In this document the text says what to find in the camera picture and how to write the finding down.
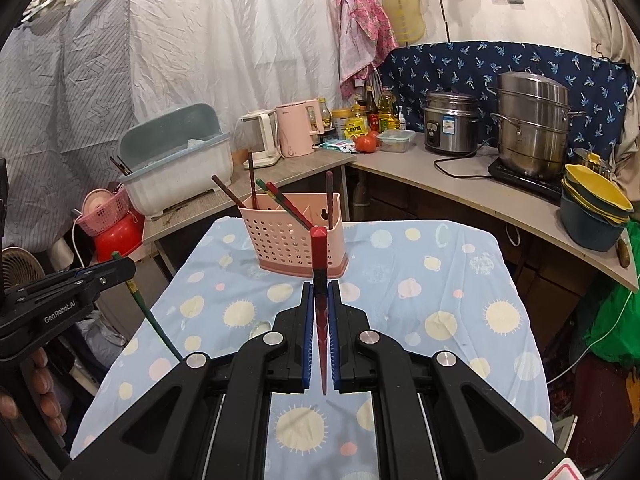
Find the power cord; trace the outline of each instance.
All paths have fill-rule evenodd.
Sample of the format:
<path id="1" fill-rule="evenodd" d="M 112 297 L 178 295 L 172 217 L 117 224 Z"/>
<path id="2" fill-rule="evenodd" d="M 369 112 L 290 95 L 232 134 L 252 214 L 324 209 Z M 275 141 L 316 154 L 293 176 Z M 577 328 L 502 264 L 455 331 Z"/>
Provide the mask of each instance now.
<path id="1" fill-rule="evenodd" d="M 620 318 L 622 318 L 622 313 L 625 311 L 626 308 L 626 304 L 629 302 L 629 300 L 631 299 L 631 296 L 633 295 L 632 292 L 629 293 L 629 295 L 626 297 L 626 301 L 625 304 L 622 306 L 622 310 L 620 310 L 620 314 L 618 316 L 618 319 L 616 320 L 616 322 L 613 324 L 613 326 L 609 329 L 609 331 L 602 336 L 601 338 L 597 339 L 596 341 L 594 341 L 593 343 L 591 343 L 589 346 L 587 346 L 586 350 L 584 352 L 582 352 L 582 355 L 580 355 L 580 357 L 578 357 L 577 361 L 572 364 L 571 366 L 569 366 L 564 372 L 562 372 L 561 374 L 559 374 L 557 377 L 554 377 L 553 379 L 551 379 L 550 381 L 547 381 L 546 384 L 549 385 L 555 381 L 557 381 L 560 377 L 562 377 L 565 373 L 567 373 L 569 370 L 571 370 L 575 365 L 577 365 L 582 358 L 587 355 L 587 352 L 589 350 L 591 350 L 591 347 L 593 347 L 594 345 L 596 345 L 597 343 L 599 343 L 600 341 L 602 341 L 604 338 L 606 338 L 606 336 L 608 336 L 611 332 L 613 332 L 613 329 L 615 327 L 618 326 L 618 323 L 620 322 Z"/>
<path id="2" fill-rule="evenodd" d="M 86 265 L 82 261 L 82 256 L 80 256 L 80 251 L 78 251 L 78 247 L 76 246 L 76 224 L 78 223 L 79 219 L 81 219 L 80 216 L 74 220 L 73 227 L 71 228 L 71 242 L 74 245 L 74 251 L 76 252 L 76 256 L 78 257 L 78 260 L 80 261 L 80 265 L 84 269 L 86 267 Z"/>
<path id="3" fill-rule="evenodd" d="M 507 222 L 504 223 L 504 230 L 507 233 L 507 238 L 509 239 L 509 241 L 511 242 L 511 245 L 514 247 L 519 247 L 520 246 L 520 230 L 518 229 L 517 225 L 514 225 L 514 227 L 516 228 L 516 234 L 518 235 L 518 243 L 513 241 L 513 238 L 511 238 L 511 233 L 509 232 L 509 224 L 507 224 Z"/>
<path id="4" fill-rule="evenodd" d="M 452 178 L 493 178 L 491 175 L 454 175 L 452 173 L 449 173 L 449 171 L 445 170 L 444 168 L 441 168 L 438 165 L 440 162 L 447 162 L 449 160 L 462 160 L 463 158 L 471 158 L 478 152 L 480 148 L 482 148 L 485 145 L 486 143 L 478 144 L 478 147 L 476 149 L 474 149 L 471 153 L 467 153 L 466 155 L 450 156 L 447 158 L 439 158 L 437 160 L 434 160 L 433 167 L 439 172 L 444 173 L 445 175 L 450 176 Z"/>

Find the red bowl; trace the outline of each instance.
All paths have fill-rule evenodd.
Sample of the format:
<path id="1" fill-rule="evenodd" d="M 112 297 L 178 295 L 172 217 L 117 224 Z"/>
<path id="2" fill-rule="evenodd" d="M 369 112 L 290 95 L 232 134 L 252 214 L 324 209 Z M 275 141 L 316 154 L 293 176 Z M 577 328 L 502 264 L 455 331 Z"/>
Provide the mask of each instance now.
<path id="1" fill-rule="evenodd" d="M 127 256 L 142 245 L 142 229 L 144 219 L 138 218 L 133 211 L 129 211 L 116 225 L 107 229 L 94 238 L 98 263 L 111 260 L 111 253 L 118 251 Z"/>

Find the tomato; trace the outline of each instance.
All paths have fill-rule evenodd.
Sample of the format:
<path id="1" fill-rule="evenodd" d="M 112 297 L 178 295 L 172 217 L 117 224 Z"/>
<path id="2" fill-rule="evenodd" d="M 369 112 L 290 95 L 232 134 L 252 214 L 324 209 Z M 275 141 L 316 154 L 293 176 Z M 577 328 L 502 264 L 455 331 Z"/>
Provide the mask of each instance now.
<path id="1" fill-rule="evenodd" d="M 356 150 L 361 153 L 373 153 L 378 148 L 378 138 L 375 135 L 356 137 L 353 141 Z"/>

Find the plastic utensil caddy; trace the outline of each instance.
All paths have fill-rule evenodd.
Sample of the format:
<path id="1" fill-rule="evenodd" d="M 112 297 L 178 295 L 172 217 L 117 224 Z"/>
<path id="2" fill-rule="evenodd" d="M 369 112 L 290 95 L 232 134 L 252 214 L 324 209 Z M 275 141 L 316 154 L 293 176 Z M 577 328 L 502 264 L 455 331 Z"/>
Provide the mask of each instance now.
<path id="1" fill-rule="evenodd" d="M 188 147 L 190 139 L 200 140 Z M 147 217 L 210 189 L 216 174 L 231 183 L 230 136 L 220 130 L 215 111 L 196 104 L 130 129 L 121 139 L 120 157 L 131 168 L 124 184 L 133 207 Z"/>
<path id="2" fill-rule="evenodd" d="M 322 193 L 287 193 L 300 212 L 314 225 L 328 227 L 326 195 Z M 312 278 L 311 242 L 309 231 L 268 195 L 257 196 L 260 209 L 251 208 L 251 197 L 240 209 L 242 219 L 254 244 L 258 263 L 264 270 Z M 327 233 L 327 277 L 340 278 L 347 269 L 349 257 L 344 249 L 344 231 L 340 211 L 340 194 L 334 193 L 334 228 Z"/>

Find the screw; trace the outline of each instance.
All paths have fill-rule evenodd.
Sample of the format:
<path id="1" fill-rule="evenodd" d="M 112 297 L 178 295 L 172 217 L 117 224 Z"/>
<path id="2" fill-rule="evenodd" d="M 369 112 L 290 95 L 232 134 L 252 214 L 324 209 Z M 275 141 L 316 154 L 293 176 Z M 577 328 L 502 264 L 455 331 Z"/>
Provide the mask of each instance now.
<path id="1" fill-rule="evenodd" d="M 279 345 L 283 339 L 284 336 L 280 332 L 267 332 L 262 336 L 262 340 L 269 346 Z"/>
<path id="2" fill-rule="evenodd" d="M 191 354 L 187 357 L 187 366 L 189 368 L 202 368 L 207 363 L 207 357 L 204 354 Z"/>
<path id="3" fill-rule="evenodd" d="M 360 333 L 360 341 L 367 345 L 373 345 L 380 341 L 380 334 L 375 330 L 365 330 Z"/>
<path id="4" fill-rule="evenodd" d="M 454 354 L 452 354 L 451 352 L 440 352 L 437 357 L 436 357 L 436 361 L 438 362 L 438 364 L 442 365 L 442 366 L 453 366 L 454 364 L 456 364 L 457 359 L 456 356 Z"/>

